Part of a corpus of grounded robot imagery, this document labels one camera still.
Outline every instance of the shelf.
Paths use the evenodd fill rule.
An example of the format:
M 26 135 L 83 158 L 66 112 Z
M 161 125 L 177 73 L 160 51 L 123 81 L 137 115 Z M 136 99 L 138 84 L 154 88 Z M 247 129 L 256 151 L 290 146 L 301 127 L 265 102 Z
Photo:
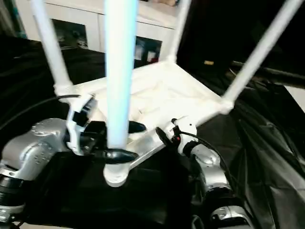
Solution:
M 46 0 L 48 4 L 105 14 L 105 0 Z M 178 7 L 161 3 L 139 1 L 138 22 L 173 29 L 178 15 Z

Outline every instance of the black plastic sheet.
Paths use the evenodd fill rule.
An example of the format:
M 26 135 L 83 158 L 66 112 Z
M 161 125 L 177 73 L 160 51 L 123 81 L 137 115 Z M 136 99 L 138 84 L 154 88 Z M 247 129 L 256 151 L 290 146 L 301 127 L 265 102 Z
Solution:
M 6 45 L 1 51 L 0 124 L 30 104 L 54 96 L 40 43 L 12 38 L 1 41 Z M 73 83 L 104 76 L 102 53 L 62 52 Z M 228 84 L 215 75 L 194 77 L 218 94 Z M 1 148 L 35 122 L 65 118 L 66 113 L 67 106 L 59 102 L 34 109 L 0 130 Z M 229 115 L 219 115 L 198 128 L 198 135 L 222 154 L 232 186 L 259 228 L 305 228 L 303 120 L 303 111 L 284 87 L 251 82 Z M 133 169 L 127 183 L 118 189 L 104 183 L 102 168 L 90 159 L 57 155 L 33 190 L 33 212 L 26 221 L 73 228 L 188 225 L 192 188 L 188 171 L 173 152 L 163 150 Z

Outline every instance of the white cabinet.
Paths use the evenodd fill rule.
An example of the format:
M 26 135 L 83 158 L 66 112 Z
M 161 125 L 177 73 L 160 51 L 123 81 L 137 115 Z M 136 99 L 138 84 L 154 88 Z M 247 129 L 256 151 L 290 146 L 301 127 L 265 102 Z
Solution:
M 105 15 L 99 15 L 99 27 L 100 27 L 100 41 L 101 41 L 101 52 L 105 50 L 105 26 L 104 26 Z M 150 25 L 142 22 L 137 22 L 137 44 L 143 43 L 142 45 L 150 46 L 153 50 L 147 50 L 147 53 L 157 52 L 158 60 L 163 60 L 167 55 L 167 48 L 169 47 L 170 38 L 172 36 L 173 29 Z
M 66 39 L 67 43 L 79 43 L 80 46 L 100 51 L 97 13 L 47 3 L 45 5 L 59 40 Z M 41 41 L 30 2 L 17 0 L 17 7 L 28 39 Z
M 105 52 L 104 0 L 45 0 L 59 42 Z M 28 39 L 41 41 L 29 0 L 16 0 Z M 136 59 L 163 60 L 174 32 L 176 7 L 139 2 Z

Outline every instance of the white plastic part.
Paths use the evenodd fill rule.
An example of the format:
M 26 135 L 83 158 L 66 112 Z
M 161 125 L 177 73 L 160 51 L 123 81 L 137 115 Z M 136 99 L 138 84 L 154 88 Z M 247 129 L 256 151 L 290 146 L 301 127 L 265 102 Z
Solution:
M 76 155 L 83 156 L 84 152 L 81 150 L 80 146 L 80 137 L 81 133 L 86 129 L 88 123 L 91 120 L 91 115 L 94 109 L 96 108 L 97 101 L 93 99 L 93 96 L 90 94 L 84 94 L 76 100 L 73 100 L 70 103 L 70 109 L 67 117 L 66 126 L 69 131 L 70 141 L 67 142 L 67 146 L 69 149 L 73 151 Z M 88 122 L 84 125 L 78 125 L 74 121 L 75 113 L 81 113 L 84 106 L 90 108 L 87 113 Z
M 168 123 L 172 118 L 179 119 L 183 116 L 189 116 L 196 126 L 200 126 L 218 114 L 227 114 L 233 108 L 235 99 L 251 79 L 302 2 L 301 0 L 288 1 L 279 13 L 281 16 L 278 15 L 275 19 L 275 21 L 278 21 L 275 24 L 277 28 L 272 28 L 275 23 L 273 22 L 267 32 L 269 35 L 262 38 L 249 61 L 247 61 L 246 65 L 250 64 L 250 66 L 245 65 L 244 67 L 249 68 L 246 75 L 239 74 L 223 98 L 180 68 L 175 63 L 175 55 L 173 54 L 167 58 L 167 61 L 150 64 L 133 71 L 130 119 L 145 124 L 148 132 L 130 136 L 127 150 L 138 153 L 139 158 L 129 164 L 129 169 L 134 168 L 164 147 L 154 131 L 157 126 Z M 181 4 L 186 6 L 189 6 L 189 3 L 189 0 L 181 1 Z M 284 15 L 285 12 L 283 13 L 285 8 L 288 8 L 286 9 L 288 15 Z M 181 24 L 177 27 L 178 31 L 176 32 L 179 38 L 177 43 L 173 42 L 171 53 L 177 53 L 186 16 L 185 11 L 180 11 L 178 18 Z M 110 118 L 106 109 L 106 97 L 109 96 L 106 96 L 106 79 L 82 83 L 75 87 L 82 93 L 96 94 L 100 111 L 94 117 L 96 120 Z M 118 177 L 127 177 L 127 169 L 125 173 L 122 171 L 120 171 L 121 174 L 118 173 Z
M 234 102 L 237 99 L 273 48 L 302 2 L 303 0 L 286 0 L 243 68 L 225 92 L 225 100 Z
M 54 27 L 47 15 L 44 1 L 31 0 L 31 5 L 41 35 L 42 46 L 55 82 L 55 94 L 58 96 L 73 94 L 73 84 L 69 79 Z
M 125 149 L 128 137 L 130 88 L 135 48 L 138 0 L 106 0 L 107 147 Z M 126 164 L 106 165 L 110 186 L 122 185 Z
M 196 125 L 193 123 L 193 120 L 191 120 L 189 116 L 177 119 L 174 123 L 175 123 L 175 125 L 177 125 L 179 127 L 179 129 L 182 132 L 187 132 L 187 133 L 190 133 L 190 134 L 193 134 L 193 135 L 197 134 Z M 183 154 L 183 149 L 184 149 L 185 145 L 187 143 L 191 142 L 191 141 L 198 142 L 198 139 L 194 138 L 192 136 L 189 136 L 189 135 L 181 134 L 180 135 L 180 144 L 178 146 L 178 153 Z
M 179 49 L 181 37 L 183 34 L 187 14 L 191 5 L 191 0 L 181 0 L 179 4 L 179 15 L 177 18 L 175 32 L 173 34 L 173 41 L 170 47 L 169 54 L 167 56 L 167 60 L 171 62 L 176 62 L 177 52 Z

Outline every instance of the light blue tube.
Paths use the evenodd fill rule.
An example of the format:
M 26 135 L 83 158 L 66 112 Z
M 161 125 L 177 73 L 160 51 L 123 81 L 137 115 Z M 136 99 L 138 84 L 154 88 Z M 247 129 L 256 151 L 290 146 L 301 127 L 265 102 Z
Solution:
M 106 0 L 107 146 L 126 148 L 138 0 Z M 111 186 L 124 183 L 127 165 L 106 165 Z

